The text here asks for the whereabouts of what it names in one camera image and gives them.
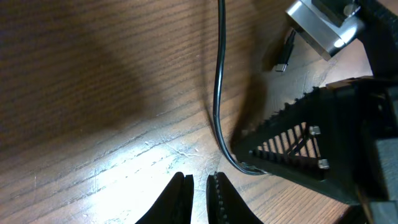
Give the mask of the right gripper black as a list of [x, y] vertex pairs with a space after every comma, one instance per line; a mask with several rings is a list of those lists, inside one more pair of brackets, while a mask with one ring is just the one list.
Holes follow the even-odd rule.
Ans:
[[315, 88], [232, 145], [238, 161], [350, 205], [339, 223], [397, 223], [397, 81]]

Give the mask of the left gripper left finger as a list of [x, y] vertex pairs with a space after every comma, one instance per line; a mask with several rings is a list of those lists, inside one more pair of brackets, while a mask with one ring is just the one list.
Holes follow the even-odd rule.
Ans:
[[136, 224], [190, 224], [193, 194], [193, 176], [177, 172]]

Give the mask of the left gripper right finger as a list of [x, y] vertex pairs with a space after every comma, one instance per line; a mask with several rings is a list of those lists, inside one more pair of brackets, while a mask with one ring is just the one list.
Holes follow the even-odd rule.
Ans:
[[223, 172], [207, 178], [206, 209], [209, 224], [262, 224]]

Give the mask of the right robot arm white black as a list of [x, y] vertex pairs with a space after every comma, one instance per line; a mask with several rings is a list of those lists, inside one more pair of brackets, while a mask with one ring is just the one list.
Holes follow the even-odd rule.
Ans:
[[327, 59], [360, 40], [372, 74], [314, 88], [234, 142], [233, 153], [349, 205], [343, 223], [396, 223], [397, 16], [377, 1], [296, 1], [287, 16]]

